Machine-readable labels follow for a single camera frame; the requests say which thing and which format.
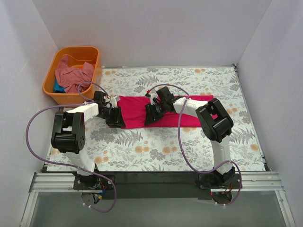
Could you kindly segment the orange plastic basket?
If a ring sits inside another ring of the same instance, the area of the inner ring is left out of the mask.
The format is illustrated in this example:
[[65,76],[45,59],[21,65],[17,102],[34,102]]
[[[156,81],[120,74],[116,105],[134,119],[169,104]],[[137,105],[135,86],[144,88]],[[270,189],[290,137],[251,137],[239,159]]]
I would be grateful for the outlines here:
[[93,46],[72,46],[60,49],[54,56],[49,71],[45,77],[42,89],[49,95],[57,104],[68,105],[84,102],[84,98],[79,93],[55,93],[53,90],[55,83],[55,70],[58,68],[59,61],[64,56],[68,56],[67,65],[69,67],[81,68],[84,63],[89,63],[94,66],[92,82],[96,83],[100,74],[100,52],[99,49]]

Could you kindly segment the floral table mat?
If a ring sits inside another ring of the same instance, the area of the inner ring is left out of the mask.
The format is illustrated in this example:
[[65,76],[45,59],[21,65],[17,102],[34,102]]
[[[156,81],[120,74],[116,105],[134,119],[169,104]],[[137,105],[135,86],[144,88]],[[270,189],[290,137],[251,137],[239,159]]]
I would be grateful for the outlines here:
[[[104,68],[100,85],[111,95],[143,96],[170,84],[175,95],[213,95],[234,122],[230,150],[241,171],[263,171],[265,161],[234,67]],[[100,118],[86,122],[85,149],[101,171],[207,171],[211,142],[201,128],[112,129]]]

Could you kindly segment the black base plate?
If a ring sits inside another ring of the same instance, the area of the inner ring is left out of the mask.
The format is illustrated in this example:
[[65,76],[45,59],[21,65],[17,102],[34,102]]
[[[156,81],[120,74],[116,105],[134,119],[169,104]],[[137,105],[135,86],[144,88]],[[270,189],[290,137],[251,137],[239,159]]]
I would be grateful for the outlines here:
[[197,198],[211,200],[211,190],[231,192],[242,187],[234,174],[221,183],[195,172],[103,172],[116,186],[118,199]]

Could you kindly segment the salmon pink t shirt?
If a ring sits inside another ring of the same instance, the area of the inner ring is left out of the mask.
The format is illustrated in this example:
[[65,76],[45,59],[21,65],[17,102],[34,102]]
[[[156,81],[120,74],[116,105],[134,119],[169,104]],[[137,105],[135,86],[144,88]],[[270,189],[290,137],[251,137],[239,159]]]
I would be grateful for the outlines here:
[[70,67],[68,65],[69,55],[63,56],[55,72],[55,79],[61,87],[65,88],[65,93],[78,93],[78,86],[83,82],[91,82],[95,66],[84,62],[82,66]]

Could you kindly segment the teal garment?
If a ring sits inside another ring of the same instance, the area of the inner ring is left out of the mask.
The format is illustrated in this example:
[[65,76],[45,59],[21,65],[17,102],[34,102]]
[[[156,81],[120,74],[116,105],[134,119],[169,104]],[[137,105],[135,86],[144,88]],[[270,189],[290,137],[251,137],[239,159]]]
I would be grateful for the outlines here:
[[53,86],[53,92],[54,93],[65,93],[65,88],[64,87],[61,87],[57,80],[55,79],[54,81],[54,86]]

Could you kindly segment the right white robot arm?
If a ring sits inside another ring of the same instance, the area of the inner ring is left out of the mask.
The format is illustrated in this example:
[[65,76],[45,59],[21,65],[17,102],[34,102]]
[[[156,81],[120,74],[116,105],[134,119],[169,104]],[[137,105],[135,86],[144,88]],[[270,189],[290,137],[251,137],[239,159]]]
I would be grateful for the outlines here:
[[211,141],[214,167],[210,171],[196,170],[198,173],[196,184],[202,189],[230,186],[235,175],[229,145],[234,123],[221,102],[216,98],[198,101],[189,96],[174,96],[168,87],[163,87],[156,93],[156,96],[146,93],[150,102],[145,105],[144,124],[148,126],[159,121],[166,113],[175,113],[179,116],[185,114],[197,118],[204,135]]

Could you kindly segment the aluminium frame rail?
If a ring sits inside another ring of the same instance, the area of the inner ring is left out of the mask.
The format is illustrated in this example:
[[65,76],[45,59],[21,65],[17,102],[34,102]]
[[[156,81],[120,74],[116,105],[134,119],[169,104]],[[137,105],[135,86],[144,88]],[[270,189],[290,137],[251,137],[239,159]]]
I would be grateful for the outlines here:
[[[242,173],[236,173],[240,176],[241,188],[237,190],[231,190],[232,192],[275,192],[278,203],[288,227],[294,227],[295,222],[291,214],[286,196],[285,189],[282,185],[282,181],[277,172],[269,171],[248,171]],[[105,196],[106,199],[112,199],[114,197],[113,188],[108,183],[107,179],[101,180],[101,184],[107,187],[110,192]],[[27,227],[30,225],[31,218],[33,216],[34,207],[36,205],[37,196],[40,192],[83,192],[83,193],[101,193],[100,187],[91,189],[80,183],[78,177],[71,172],[45,172],[35,173],[30,190],[27,205],[21,220],[21,226]],[[211,193],[219,193],[218,189],[211,190]]]

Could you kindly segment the magenta t shirt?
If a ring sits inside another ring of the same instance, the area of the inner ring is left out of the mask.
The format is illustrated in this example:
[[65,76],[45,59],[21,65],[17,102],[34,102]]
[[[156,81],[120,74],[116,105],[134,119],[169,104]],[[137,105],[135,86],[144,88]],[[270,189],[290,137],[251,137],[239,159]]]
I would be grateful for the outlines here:
[[[210,101],[214,98],[210,96],[190,96],[191,99],[198,101]],[[137,128],[176,128],[178,127],[178,114],[166,113],[159,121],[153,122],[147,126],[144,125],[146,119],[145,105],[150,100],[143,96],[120,96],[118,106],[121,107],[122,118],[125,122],[125,129]],[[182,114],[180,127],[200,127],[198,118]]]

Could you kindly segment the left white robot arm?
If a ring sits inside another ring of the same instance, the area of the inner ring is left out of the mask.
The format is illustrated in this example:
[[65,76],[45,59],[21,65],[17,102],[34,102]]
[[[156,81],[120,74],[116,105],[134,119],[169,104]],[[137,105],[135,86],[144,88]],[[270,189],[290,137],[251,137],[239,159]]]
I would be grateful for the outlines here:
[[78,177],[80,183],[90,189],[98,188],[101,185],[101,178],[95,174],[98,167],[84,149],[85,122],[99,117],[104,119],[108,126],[125,127],[122,110],[118,106],[119,101],[118,96],[109,97],[104,92],[96,91],[91,104],[85,102],[66,112],[59,111],[54,117],[52,147],[69,158],[76,168],[74,175]]

